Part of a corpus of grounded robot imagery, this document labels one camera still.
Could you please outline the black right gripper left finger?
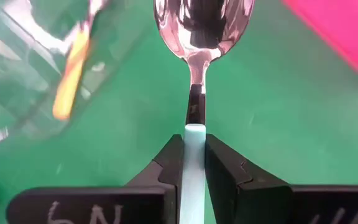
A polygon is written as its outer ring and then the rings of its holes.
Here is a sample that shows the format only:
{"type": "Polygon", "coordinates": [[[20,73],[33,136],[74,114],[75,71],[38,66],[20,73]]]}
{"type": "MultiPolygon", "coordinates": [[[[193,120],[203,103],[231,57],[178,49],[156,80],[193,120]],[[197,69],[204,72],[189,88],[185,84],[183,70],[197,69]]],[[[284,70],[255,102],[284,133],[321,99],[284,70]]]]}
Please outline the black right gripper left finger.
{"type": "Polygon", "coordinates": [[[121,187],[37,187],[6,208],[9,224],[174,224],[179,222],[184,142],[174,134],[121,187]]]}

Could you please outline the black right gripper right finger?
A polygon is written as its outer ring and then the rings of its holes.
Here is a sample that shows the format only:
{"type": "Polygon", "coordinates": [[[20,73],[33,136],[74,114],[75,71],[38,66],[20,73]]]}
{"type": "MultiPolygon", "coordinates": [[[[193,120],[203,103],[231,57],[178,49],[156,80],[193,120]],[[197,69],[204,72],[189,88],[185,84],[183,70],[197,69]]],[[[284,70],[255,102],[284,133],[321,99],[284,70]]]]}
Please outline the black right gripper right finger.
{"type": "Polygon", "coordinates": [[[205,171],[217,223],[358,223],[358,185],[294,185],[212,134],[205,171]]]}

